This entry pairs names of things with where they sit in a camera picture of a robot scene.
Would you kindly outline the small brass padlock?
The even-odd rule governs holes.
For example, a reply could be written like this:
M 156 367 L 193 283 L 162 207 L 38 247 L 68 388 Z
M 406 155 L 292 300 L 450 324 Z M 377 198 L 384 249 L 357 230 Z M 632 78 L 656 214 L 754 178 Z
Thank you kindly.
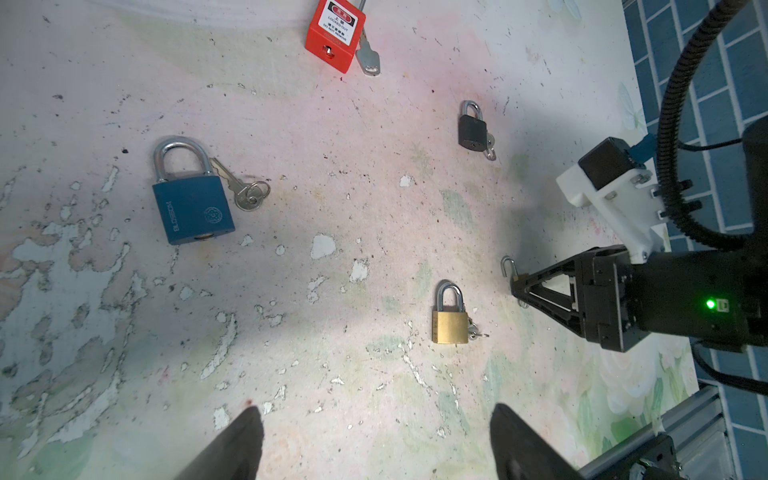
M 504 278 L 508 278 L 510 281 L 516 281 L 519 278 L 519 272 L 515 260 L 505 255 L 500 260 L 501 273 Z

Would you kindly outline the blue padlock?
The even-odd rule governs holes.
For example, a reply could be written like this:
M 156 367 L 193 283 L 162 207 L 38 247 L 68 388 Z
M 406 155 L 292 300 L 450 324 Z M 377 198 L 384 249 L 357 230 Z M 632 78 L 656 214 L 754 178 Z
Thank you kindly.
M 165 157 L 177 148 L 193 153 L 202 171 L 185 178 L 168 179 Z M 153 193 L 170 245 L 192 243 L 235 231 L 221 179 L 213 172 L 210 158 L 199 143 L 188 137 L 170 137 L 156 146 L 153 162 L 157 176 Z

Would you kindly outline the red padlock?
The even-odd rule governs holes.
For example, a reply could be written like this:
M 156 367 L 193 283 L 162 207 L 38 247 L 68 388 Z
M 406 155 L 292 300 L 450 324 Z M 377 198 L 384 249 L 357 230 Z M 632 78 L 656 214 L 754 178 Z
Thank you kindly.
M 310 22 L 305 48 L 346 74 L 355 58 L 366 15 L 347 0 L 320 0 Z

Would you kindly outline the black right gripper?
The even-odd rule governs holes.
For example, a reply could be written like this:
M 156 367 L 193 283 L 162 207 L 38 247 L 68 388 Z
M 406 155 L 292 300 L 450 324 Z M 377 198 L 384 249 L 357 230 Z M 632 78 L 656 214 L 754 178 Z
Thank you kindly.
M 512 262 L 512 295 L 606 350 L 650 333 L 712 348 L 767 343 L 767 268 L 739 252 L 654 253 L 634 264 L 623 247 L 593 249 L 534 273 Z

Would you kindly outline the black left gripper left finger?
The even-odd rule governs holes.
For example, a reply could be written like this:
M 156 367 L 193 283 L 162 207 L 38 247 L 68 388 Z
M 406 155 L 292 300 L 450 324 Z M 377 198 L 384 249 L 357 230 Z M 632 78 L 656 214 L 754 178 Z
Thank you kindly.
M 264 426 L 256 406 L 246 408 L 176 479 L 254 480 L 264 441 Z

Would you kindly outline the black padlock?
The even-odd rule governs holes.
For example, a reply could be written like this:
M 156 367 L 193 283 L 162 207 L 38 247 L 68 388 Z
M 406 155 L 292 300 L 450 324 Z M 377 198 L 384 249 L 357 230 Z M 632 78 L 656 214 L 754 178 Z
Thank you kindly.
M 496 161 L 495 137 L 488 131 L 480 106 L 464 100 L 458 119 L 458 143 L 463 148 L 481 152 L 489 161 Z

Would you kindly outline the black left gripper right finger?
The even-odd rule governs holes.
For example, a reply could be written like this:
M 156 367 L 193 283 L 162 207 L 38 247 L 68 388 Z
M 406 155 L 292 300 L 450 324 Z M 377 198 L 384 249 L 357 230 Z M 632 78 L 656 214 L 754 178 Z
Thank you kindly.
M 509 406 L 497 403 L 490 444 L 499 479 L 582 479 L 582 476 Z

